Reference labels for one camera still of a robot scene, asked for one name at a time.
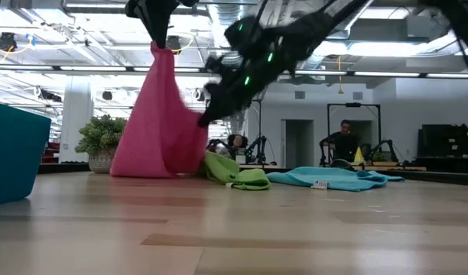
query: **teal bin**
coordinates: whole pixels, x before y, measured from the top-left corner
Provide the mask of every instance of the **teal bin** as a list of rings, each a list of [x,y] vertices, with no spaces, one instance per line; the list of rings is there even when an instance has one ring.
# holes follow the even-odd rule
[[[0,203],[30,195],[50,119],[0,104]]]

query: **green towel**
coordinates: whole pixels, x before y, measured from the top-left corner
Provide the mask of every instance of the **green towel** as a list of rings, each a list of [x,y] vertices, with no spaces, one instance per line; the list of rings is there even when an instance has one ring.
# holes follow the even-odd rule
[[[216,183],[232,184],[232,188],[242,190],[264,190],[270,188],[270,181],[261,169],[239,172],[234,160],[207,151],[203,160],[203,174]]]

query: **pink cloth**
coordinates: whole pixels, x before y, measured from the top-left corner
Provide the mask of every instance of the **pink cloth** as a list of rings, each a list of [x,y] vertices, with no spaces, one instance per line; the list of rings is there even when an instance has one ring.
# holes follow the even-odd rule
[[[170,178],[195,173],[205,155],[207,128],[185,107],[174,78],[174,57],[151,44],[154,64],[115,152],[112,176]]]

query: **plant pot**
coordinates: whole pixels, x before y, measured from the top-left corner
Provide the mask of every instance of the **plant pot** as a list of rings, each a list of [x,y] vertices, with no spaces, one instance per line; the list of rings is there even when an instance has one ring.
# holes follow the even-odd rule
[[[100,152],[89,156],[89,169],[95,173],[110,173],[115,152]]]

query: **doorway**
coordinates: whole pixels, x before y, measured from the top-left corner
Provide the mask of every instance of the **doorway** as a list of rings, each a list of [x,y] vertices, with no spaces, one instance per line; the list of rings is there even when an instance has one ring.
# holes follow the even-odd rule
[[[314,165],[314,121],[281,121],[281,165],[292,169]]]

